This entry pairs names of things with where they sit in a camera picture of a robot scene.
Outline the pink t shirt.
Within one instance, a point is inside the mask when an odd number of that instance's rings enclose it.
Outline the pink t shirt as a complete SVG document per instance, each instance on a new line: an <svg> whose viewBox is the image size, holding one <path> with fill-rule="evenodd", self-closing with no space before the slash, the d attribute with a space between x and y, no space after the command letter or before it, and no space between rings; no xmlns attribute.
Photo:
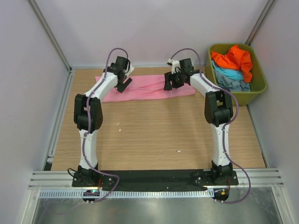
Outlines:
<svg viewBox="0 0 299 224"><path fill-rule="evenodd" d="M195 89L187 84L178 89L165 91L164 75L141 75L133 76L131 79L131 83L122 93L113 88L104 97L103 102L158 100L190 96L196 93Z"/></svg>

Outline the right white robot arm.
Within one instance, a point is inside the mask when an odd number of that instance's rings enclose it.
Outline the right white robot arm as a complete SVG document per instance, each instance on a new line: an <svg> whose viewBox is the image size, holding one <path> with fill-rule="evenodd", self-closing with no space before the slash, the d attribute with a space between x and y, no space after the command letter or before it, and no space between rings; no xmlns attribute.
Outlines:
<svg viewBox="0 0 299 224"><path fill-rule="evenodd" d="M165 91L188 84L205 97L204 115L212 129L214 143L210 178L214 184L226 184L233 173L232 162L228 159L229 149L226 147L228 130L224 129L233 117L231 96L209 81L200 70L196 70L190 58L180 61L169 59L167 64L171 66L171 71L164 74Z"/></svg>

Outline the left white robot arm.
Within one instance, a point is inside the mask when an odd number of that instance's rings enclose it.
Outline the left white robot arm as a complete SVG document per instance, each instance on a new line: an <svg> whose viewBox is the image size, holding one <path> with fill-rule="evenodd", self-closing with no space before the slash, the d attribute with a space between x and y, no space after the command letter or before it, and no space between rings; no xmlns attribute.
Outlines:
<svg viewBox="0 0 299 224"><path fill-rule="evenodd" d="M101 103L113 88L120 93L127 88L133 70L128 58L118 56L89 91L75 96L74 123L80 134L81 159L73 175L73 187L93 187L100 181L96 146L98 130L103 123Z"/></svg>

